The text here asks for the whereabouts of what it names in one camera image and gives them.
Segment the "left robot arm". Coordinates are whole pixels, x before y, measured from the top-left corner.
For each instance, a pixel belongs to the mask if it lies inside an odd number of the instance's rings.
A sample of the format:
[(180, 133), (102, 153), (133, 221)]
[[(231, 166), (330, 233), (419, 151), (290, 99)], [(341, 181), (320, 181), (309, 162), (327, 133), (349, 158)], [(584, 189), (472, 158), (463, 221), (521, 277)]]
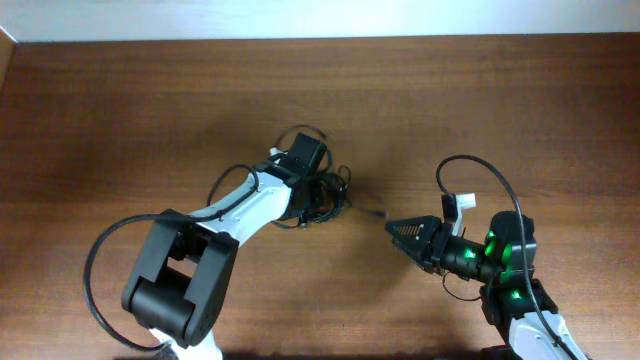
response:
[(270, 223), (308, 221), (322, 207), (326, 144), (305, 133), (248, 169), (246, 180), (190, 214), (150, 216), (121, 304), (160, 342), (163, 359), (220, 359), (213, 326), (240, 247)]

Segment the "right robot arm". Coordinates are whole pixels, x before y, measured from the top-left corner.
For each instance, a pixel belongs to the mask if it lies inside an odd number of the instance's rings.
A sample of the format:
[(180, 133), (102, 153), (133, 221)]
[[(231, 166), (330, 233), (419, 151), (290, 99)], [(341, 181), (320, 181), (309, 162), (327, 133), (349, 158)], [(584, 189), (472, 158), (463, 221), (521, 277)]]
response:
[(493, 216), (483, 242), (464, 237), (462, 216), (388, 221), (392, 243), (419, 268), (481, 283), (478, 300), (504, 343), (482, 359), (584, 359), (556, 303), (534, 277), (533, 220), (514, 211)]

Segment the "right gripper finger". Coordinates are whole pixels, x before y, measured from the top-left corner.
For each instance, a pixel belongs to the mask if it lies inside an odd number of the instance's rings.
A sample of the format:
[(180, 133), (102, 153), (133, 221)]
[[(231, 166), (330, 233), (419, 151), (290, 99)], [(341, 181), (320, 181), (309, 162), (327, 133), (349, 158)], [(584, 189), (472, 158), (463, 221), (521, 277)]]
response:
[(440, 218), (428, 215), (387, 221), (384, 229), (391, 235), (393, 241), (405, 245), (418, 245), (430, 243), (441, 225)]
[(409, 257), (416, 265), (423, 265), (424, 260), (419, 252), (416, 252), (412, 247), (407, 246), (400, 242), (394, 242), (393, 245), (401, 251), (404, 255)]

